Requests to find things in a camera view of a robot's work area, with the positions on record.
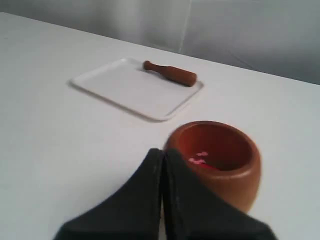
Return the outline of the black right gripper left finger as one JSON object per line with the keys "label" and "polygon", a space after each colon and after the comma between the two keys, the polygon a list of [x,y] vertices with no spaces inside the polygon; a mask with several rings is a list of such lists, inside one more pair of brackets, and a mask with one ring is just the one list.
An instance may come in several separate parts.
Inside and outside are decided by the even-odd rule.
{"label": "black right gripper left finger", "polygon": [[163,152],[151,148],[114,194],[64,223],[57,240],[157,240],[161,218]]}

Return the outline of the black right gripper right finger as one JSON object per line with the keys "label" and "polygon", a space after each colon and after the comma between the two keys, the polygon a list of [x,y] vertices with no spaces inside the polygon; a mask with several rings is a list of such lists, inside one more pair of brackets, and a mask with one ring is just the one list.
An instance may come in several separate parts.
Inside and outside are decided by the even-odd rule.
{"label": "black right gripper right finger", "polygon": [[211,192],[175,149],[164,153],[162,196],[168,240],[275,240],[272,229]]}

